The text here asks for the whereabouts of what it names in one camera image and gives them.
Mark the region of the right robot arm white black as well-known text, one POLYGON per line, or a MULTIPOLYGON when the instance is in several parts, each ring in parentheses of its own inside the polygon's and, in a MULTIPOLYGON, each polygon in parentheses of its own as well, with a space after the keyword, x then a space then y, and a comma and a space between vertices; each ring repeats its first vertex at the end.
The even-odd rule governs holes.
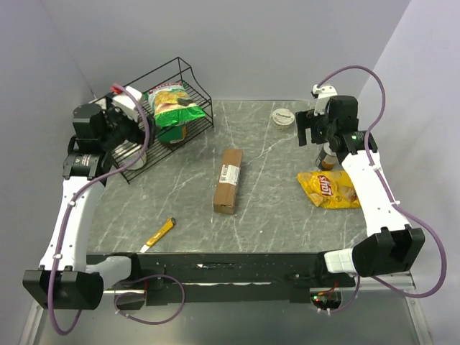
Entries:
POLYGON ((341 273, 371 277, 406 272, 425 243, 423 231, 413 228, 390 201, 377 144, 372 135, 358 129, 357 115, 353 96, 330 97, 324 114, 308 110, 295 115, 299 144, 329 145, 351 179, 366 222, 366 239, 320 255, 314 278, 325 287, 341 273))

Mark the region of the yellow utility knife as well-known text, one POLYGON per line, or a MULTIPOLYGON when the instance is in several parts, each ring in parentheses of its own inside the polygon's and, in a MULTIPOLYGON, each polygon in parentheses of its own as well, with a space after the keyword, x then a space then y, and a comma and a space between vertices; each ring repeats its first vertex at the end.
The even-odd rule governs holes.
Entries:
POLYGON ((163 226, 155 232, 142 246, 140 249, 140 253, 145 253, 147 252, 151 247, 153 247, 156 243, 158 243, 161 238, 163 238, 164 235, 166 235, 167 232, 169 232, 174 226, 176 225, 176 220, 175 218, 171 217, 169 218, 163 226))

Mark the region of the brown cardboard express box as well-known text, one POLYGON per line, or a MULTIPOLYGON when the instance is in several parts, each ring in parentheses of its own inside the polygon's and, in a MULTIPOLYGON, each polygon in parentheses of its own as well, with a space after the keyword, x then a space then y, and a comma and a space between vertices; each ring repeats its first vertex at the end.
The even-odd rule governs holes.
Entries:
POLYGON ((218 183, 213 197, 213 210, 216 213, 234 214, 242 158, 242 149, 226 149, 224 152, 218 183))

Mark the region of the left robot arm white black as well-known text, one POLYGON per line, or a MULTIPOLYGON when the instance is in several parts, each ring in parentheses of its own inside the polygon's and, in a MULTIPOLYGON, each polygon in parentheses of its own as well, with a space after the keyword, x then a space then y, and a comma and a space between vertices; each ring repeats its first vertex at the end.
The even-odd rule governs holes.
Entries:
POLYGON ((89 231, 114 163, 111 152, 125 141, 150 147, 155 126, 147 114, 130 117, 118 106, 87 103, 73 111, 75 134, 63 163, 63 196, 55 229, 38 268, 24 273, 26 291, 45 309, 94 310, 104 290, 118 282, 137 287, 137 255, 111 254, 88 264, 89 231))

